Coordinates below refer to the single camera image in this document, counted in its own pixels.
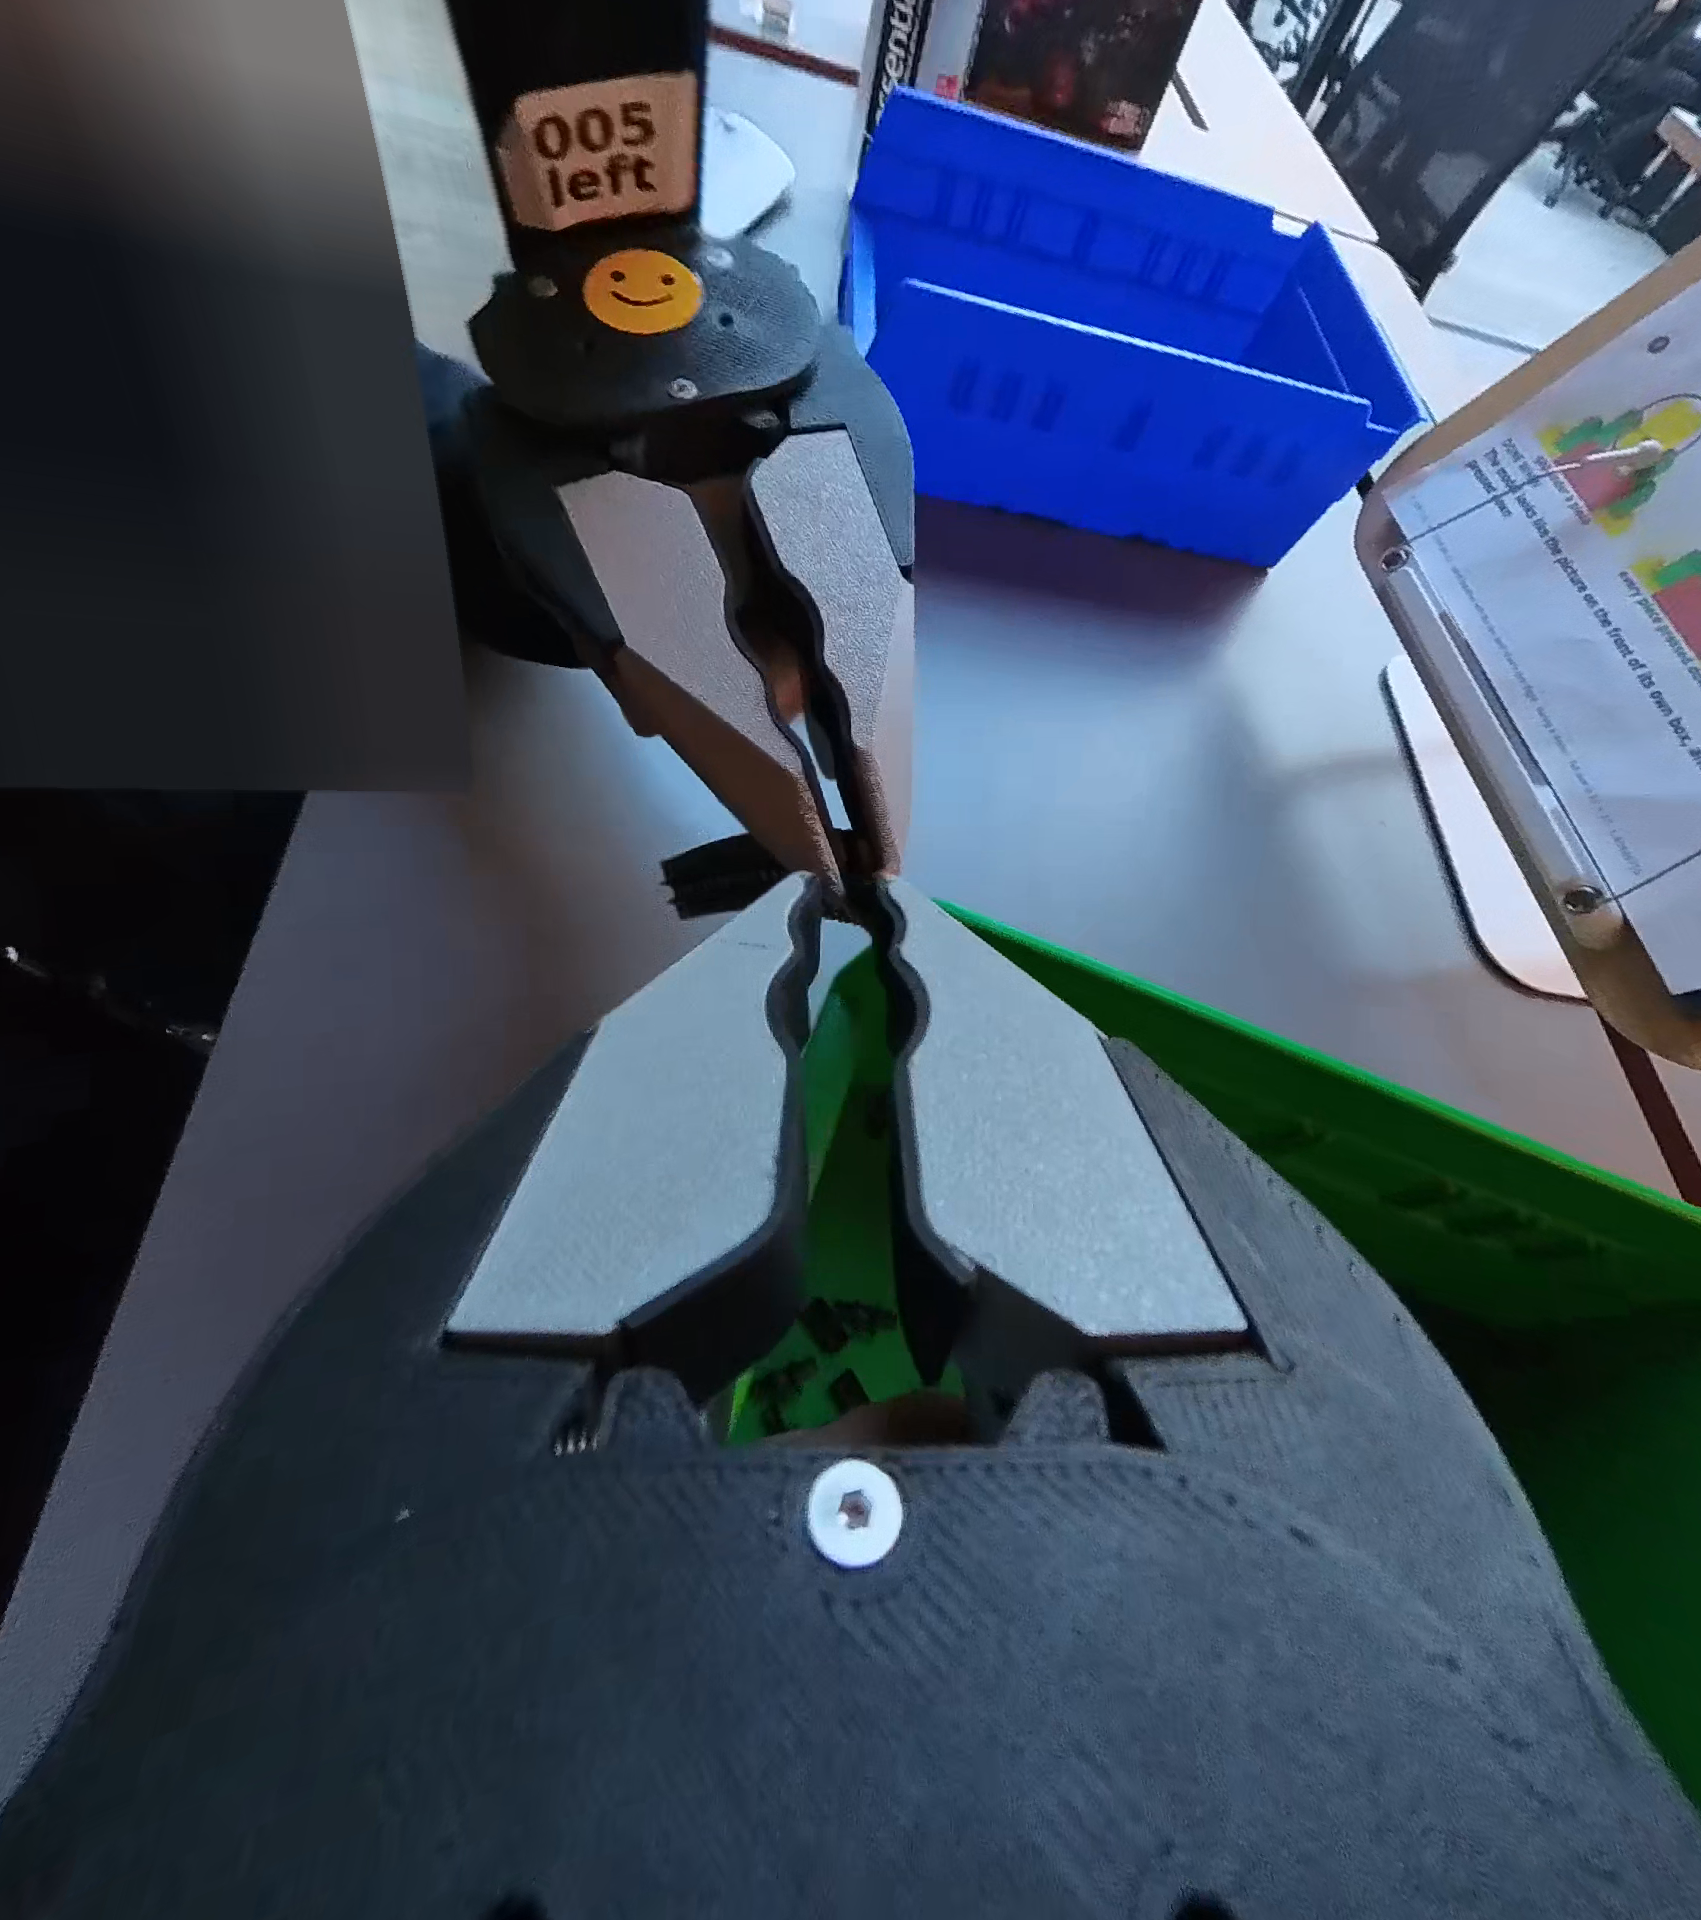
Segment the blue plastic bin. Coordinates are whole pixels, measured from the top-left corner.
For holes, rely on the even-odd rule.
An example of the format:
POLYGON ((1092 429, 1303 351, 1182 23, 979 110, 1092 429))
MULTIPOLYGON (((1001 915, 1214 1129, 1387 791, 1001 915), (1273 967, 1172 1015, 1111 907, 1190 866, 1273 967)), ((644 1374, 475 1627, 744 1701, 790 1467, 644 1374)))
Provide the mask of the blue plastic bin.
POLYGON ((1428 425, 1329 228, 911 86, 839 317, 918 493, 1257 568, 1428 425))

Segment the dark lego set box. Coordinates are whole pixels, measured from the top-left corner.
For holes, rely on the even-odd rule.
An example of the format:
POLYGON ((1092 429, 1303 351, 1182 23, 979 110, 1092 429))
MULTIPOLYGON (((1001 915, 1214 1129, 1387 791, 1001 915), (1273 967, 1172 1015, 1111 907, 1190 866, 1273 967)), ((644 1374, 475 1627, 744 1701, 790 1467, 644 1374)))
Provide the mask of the dark lego set box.
POLYGON ((1197 3, 877 3, 858 143, 918 89, 1138 155, 1197 16, 1197 3))

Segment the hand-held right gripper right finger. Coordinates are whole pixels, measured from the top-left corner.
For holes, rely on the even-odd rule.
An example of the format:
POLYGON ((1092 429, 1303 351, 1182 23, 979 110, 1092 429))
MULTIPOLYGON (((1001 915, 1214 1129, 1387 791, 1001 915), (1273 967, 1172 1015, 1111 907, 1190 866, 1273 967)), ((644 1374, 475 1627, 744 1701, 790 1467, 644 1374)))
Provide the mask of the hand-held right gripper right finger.
POLYGON ((904 878, 866 893, 889 1049, 901 1331, 974 1426, 1044 1371, 1255 1331, 1095 1021, 904 878))

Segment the green plastic bin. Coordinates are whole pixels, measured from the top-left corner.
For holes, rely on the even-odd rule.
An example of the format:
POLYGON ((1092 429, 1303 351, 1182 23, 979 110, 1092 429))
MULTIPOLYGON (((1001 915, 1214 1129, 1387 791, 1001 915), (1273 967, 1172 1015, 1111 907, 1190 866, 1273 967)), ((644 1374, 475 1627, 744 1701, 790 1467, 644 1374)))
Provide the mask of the green plastic bin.
POLYGON ((1701 1917, 1701 1253, 1593 1280, 1594 1190, 1484 1228, 1425 1145, 1342 1190, 1329 1068, 1159 1026, 1099 1032, 1255 1344, 1044 1371, 752 1589, 833 1909, 1701 1917))

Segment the black lego tread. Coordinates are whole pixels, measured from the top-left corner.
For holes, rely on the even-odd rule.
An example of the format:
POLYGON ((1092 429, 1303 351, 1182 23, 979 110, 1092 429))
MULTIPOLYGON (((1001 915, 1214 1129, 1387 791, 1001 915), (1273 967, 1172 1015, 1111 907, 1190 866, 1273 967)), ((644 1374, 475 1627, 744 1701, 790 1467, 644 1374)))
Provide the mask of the black lego tread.
POLYGON ((790 877, 814 878, 822 918, 863 922, 866 896, 885 878, 885 872, 866 857, 867 850, 855 836, 839 851, 844 851, 840 873, 829 878, 790 868, 753 836, 735 834, 666 854, 661 859, 661 884, 673 912, 688 922, 737 915, 790 877))

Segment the person's left forearm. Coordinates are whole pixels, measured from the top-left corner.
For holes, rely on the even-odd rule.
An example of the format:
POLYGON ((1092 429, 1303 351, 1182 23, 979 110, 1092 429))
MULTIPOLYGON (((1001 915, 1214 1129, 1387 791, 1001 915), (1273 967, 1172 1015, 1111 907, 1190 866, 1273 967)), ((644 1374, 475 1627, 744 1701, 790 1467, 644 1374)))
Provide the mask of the person's left forearm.
POLYGON ((485 391, 485 376, 421 341, 412 341, 412 354, 461 635, 499 656, 582 669, 573 639, 511 576, 490 531, 470 450, 470 398, 485 391))

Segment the white stand base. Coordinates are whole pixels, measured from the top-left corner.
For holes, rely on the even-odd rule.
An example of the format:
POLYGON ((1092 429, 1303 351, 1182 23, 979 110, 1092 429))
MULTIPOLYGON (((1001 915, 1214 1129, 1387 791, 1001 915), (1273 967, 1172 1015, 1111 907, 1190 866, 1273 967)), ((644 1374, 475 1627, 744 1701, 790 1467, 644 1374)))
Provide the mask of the white stand base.
POLYGON ((1507 987, 1587 1005, 1512 851, 1408 656, 1382 673, 1386 703, 1405 750, 1447 896, 1474 957, 1507 987))

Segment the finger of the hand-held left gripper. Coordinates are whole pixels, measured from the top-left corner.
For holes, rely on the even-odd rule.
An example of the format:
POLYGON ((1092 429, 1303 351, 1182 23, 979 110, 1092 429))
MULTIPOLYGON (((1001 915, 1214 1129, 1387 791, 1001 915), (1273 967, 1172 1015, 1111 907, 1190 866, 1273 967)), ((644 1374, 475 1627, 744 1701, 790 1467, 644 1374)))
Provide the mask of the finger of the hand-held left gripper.
POLYGON ((915 587, 844 425, 793 432, 744 481, 784 595, 790 712, 839 795, 858 877, 892 878, 911 825, 915 587))
POLYGON ((617 631, 614 692, 786 872, 840 884, 812 757, 741 643, 695 499, 628 471, 554 494, 617 631))

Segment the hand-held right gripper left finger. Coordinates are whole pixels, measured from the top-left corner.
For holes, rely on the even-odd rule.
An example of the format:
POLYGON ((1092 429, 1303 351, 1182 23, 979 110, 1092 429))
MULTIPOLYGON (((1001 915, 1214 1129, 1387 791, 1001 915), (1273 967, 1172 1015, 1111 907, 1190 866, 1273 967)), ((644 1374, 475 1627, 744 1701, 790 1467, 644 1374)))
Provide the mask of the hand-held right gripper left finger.
POLYGON ((822 903, 782 878, 597 1023, 450 1344, 661 1369, 701 1404, 790 1331, 822 903))

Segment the black mesh office chair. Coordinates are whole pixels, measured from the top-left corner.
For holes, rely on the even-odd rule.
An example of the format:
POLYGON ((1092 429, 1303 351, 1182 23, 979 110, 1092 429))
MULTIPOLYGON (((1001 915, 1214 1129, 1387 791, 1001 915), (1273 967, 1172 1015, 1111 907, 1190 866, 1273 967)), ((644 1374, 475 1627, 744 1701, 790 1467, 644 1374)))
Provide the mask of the black mesh office chair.
POLYGON ((1318 120, 1318 143, 1425 296, 1512 169, 1653 3, 1399 3, 1318 120))

